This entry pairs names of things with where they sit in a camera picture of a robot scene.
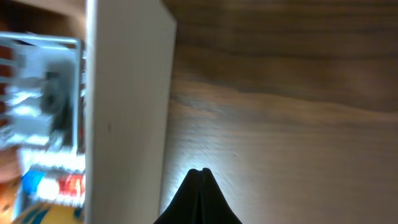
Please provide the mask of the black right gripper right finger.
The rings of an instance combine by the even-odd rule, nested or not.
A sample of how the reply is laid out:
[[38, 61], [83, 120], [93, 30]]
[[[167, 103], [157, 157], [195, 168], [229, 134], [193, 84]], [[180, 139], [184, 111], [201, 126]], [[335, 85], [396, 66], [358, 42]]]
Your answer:
[[200, 182], [200, 218], [205, 224], [242, 224], [228, 205], [213, 173], [204, 168]]

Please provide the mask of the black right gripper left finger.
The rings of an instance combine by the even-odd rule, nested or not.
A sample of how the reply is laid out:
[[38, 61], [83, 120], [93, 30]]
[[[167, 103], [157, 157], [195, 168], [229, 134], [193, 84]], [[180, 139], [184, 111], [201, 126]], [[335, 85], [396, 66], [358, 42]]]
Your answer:
[[197, 218], [200, 172], [190, 169], [169, 206], [154, 224], [194, 224]]

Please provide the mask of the yellow ball with blue letters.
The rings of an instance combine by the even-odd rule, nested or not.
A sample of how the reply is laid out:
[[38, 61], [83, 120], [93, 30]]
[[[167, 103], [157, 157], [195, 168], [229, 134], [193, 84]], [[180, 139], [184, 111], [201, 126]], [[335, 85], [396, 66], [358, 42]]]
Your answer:
[[22, 212], [12, 224], [84, 224], [82, 208], [37, 203]]

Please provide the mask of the red toy fire truck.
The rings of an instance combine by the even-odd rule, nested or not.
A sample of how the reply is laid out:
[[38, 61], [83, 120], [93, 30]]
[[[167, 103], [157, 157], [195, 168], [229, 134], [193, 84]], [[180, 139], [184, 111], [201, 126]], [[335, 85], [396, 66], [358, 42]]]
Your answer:
[[30, 203], [85, 201], [84, 43], [1, 33], [1, 147], [14, 146]]

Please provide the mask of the orange and blue toy fish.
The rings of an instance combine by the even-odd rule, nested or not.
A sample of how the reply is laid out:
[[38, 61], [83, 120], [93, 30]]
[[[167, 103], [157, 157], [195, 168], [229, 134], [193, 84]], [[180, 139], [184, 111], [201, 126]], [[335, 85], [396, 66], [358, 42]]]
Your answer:
[[19, 186], [20, 182], [18, 180], [1, 184], [1, 224], [10, 224], [12, 222]]

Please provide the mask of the brown plush toy with orange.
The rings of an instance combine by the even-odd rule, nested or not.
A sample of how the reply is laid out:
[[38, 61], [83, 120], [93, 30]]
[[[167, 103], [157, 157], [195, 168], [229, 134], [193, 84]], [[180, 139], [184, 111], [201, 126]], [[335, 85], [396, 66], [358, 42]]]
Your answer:
[[9, 182], [21, 176], [19, 148], [16, 146], [1, 149], [1, 183]]

